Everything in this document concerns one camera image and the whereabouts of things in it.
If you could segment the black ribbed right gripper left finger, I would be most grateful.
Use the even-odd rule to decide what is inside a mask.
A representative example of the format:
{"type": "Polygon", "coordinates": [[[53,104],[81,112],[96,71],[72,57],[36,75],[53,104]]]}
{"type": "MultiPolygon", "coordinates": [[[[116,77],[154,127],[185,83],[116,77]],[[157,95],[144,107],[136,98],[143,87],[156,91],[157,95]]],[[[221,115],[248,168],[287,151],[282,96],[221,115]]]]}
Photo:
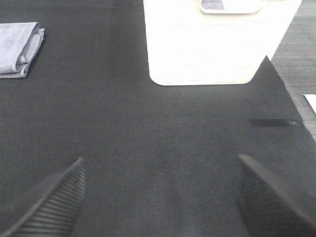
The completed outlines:
{"type": "Polygon", "coordinates": [[[2,237],[69,237],[86,196],[83,158],[74,158],[0,208],[2,237]]]}

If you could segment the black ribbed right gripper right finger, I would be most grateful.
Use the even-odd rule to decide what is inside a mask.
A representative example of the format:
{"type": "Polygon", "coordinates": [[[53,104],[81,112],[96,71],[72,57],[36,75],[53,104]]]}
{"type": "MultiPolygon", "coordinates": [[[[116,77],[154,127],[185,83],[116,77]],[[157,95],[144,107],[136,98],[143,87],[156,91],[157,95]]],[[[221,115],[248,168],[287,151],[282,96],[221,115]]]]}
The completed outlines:
{"type": "Polygon", "coordinates": [[[314,237],[316,198],[250,156],[239,155],[234,199],[251,237],[314,237]]]}

